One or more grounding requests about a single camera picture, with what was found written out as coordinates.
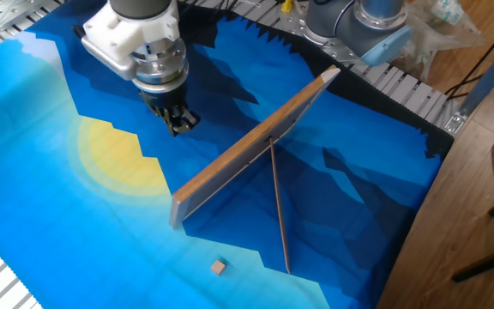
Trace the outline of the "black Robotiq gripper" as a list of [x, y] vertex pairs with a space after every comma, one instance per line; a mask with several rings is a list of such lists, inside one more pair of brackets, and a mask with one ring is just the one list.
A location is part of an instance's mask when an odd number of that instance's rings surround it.
[[150, 110], [162, 119], [172, 136], [192, 130], [201, 120], [196, 113], [188, 109], [185, 83], [170, 92], [154, 94], [140, 90], [139, 95], [149, 105]]

